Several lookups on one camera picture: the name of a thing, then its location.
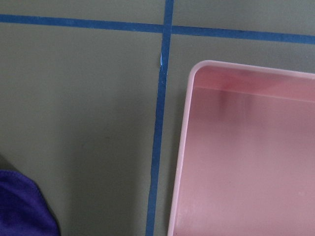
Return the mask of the purple cloth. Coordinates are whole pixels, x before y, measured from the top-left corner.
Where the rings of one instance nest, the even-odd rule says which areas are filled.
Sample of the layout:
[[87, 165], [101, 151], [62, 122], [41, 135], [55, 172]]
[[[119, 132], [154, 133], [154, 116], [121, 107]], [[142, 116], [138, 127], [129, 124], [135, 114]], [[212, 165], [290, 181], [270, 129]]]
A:
[[59, 236], [60, 229], [35, 182], [11, 170], [0, 171], [0, 234]]

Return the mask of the pink plastic bin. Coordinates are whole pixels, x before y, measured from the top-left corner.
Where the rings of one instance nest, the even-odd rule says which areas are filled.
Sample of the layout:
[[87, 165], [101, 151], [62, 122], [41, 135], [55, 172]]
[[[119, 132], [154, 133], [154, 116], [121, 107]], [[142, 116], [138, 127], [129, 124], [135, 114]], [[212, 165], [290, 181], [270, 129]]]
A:
[[315, 76], [205, 60], [188, 80], [168, 235], [315, 233]]

